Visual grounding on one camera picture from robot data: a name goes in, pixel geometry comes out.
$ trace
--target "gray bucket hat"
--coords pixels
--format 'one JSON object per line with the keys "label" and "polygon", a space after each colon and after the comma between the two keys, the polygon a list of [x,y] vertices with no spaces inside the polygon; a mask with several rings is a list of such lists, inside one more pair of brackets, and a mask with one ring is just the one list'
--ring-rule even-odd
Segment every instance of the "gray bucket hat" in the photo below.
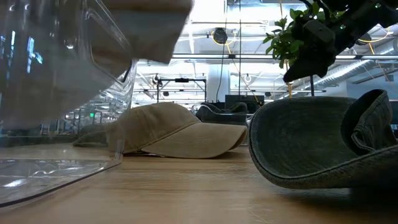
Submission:
{"label": "gray bucket hat", "polygon": [[260,173],[290,189],[395,187],[398,146],[384,90],[360,99],[306,97],[263,106],[249,128]]}

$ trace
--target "wooden table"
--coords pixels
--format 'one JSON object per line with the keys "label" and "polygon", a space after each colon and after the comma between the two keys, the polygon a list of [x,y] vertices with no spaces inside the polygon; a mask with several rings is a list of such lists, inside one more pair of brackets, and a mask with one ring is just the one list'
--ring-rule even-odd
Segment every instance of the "wooden table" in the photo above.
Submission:
{"label": "wooden table", "polygon": [[240,148],[211,160],[125,157],[111,170],[0,210],[0,223],[398,223],[396,198],[282,189]]}

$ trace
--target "table surface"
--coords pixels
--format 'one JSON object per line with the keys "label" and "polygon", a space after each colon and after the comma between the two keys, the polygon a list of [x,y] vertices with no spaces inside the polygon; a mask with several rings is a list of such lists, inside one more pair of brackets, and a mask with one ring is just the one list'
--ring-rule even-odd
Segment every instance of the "table surface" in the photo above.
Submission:
{"label": "table surface", "polygon": [[125,157],[115,168],[1,209],[0,223],[397,223],[397,198],[282,189],[241,147],[208,160]]}

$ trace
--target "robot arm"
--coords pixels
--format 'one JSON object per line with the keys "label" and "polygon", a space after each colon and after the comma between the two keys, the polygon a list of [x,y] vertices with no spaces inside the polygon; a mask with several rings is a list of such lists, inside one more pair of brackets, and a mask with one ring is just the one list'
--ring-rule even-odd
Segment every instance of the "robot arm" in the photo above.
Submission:
{"label": "robot arm", "polygon": [[346,11],[336,21],[316,20],[308,14],[297,17],[292,35],[304,41],[300,55],[284,76],[291,82],[310,75],[324,77],[328,67],[344,49],[380,24],[387,28],[398,23],[398,0],[314,0],[325,12]]}

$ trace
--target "beige baseball cap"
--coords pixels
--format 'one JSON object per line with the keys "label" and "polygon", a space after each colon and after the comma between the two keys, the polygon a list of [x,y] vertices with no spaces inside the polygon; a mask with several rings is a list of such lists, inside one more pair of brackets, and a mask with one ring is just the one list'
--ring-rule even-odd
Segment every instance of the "beige baseball cap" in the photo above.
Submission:
{"label": "beige baseball cap", "polygon": [[116,139],[115,134],[126,137],[124,155],[146,152],[206,159],[238,147],[247,135],[247,127],[202,123],[183,106],[156,103],[125,111],[106,127],[106,134],[108,141]]}

